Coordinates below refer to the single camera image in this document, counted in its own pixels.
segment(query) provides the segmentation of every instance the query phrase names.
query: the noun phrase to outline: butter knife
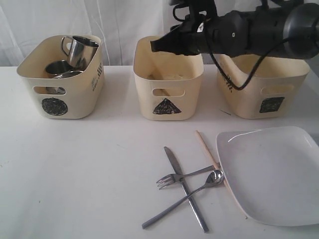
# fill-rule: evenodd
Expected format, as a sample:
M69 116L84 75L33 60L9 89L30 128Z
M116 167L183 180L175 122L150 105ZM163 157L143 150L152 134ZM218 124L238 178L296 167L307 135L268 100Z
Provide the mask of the butter knife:
M173 154L173 152L167 147L164 147L164 150L166 152L166 155L167 155L175 173L177 173L179 175L183 175L183 171L179 165L177 158ZM186 183L184 178L181 178L180 184L181 184L185 194L188 195L190 191L189 191L189 188L188 188L187 183ZM203 217L202 213L200 212L198 205L195 202L195 200L193 199L193 197L190 197L188 199L188 201L189 201L191 208L193 209L193 211L195 213L195 216L196 216L201 228L204 230L205 233L209 232L209 228L204 220L204 217Z

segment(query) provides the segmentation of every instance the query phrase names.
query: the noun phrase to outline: cup handle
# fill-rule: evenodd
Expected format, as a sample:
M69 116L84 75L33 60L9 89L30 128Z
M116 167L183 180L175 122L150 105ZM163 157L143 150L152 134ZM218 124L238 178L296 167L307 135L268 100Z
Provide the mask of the cup handle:
M61 40L61 50L64 52L65 55L69 56L69 54L66 53L65 50L63 49L63 43L64 43L64 39L65 39L65 38L69 38L69 39L71 39L71 40L73 40L73 38L70 37L70 36L63 36L63 37L62 37L62 40Z

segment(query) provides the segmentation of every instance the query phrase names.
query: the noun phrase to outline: cream plastic bin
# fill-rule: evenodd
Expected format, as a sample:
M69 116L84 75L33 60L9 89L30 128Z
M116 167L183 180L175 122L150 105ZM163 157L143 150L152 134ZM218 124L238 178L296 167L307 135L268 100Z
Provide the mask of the cream plastic bin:
M228 77L241 86L259 56L230 58L220 55L220 65ZM220 72L218 85L233 112L245 119L282 116L291 104L310 68L304 60L266 57L247 87L233 89Z
M19 65L17 73L41 115L51 119L79 119L93 111L104 82L101 39L85 36L96 41L99 48L83 73L70 78L48 79L45 66L66 60L60 47L62 37L53 36L41 42ZM63 88L65 94L49 94L47 87Z
M201 55L152 52L150 36L138 41L134 74L142 115L149 120L185 120L197 105L202 74Z

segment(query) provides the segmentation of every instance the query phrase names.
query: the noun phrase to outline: black triangle symbol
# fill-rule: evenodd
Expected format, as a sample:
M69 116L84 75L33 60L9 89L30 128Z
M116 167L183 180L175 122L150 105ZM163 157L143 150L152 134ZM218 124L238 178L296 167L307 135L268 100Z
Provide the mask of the black triangle symbol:
M169 99L165 98L158 106L155 107L154 115L172 115L179 114L181 111Z

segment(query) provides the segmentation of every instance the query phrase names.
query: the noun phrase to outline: black circle symbol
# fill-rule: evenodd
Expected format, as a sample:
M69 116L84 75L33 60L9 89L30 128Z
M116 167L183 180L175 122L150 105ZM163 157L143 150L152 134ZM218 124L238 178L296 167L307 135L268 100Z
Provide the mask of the black circle symbol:
M42 108L52 116L62 116L68 112L68 106L65 102L56 98L42 100Z

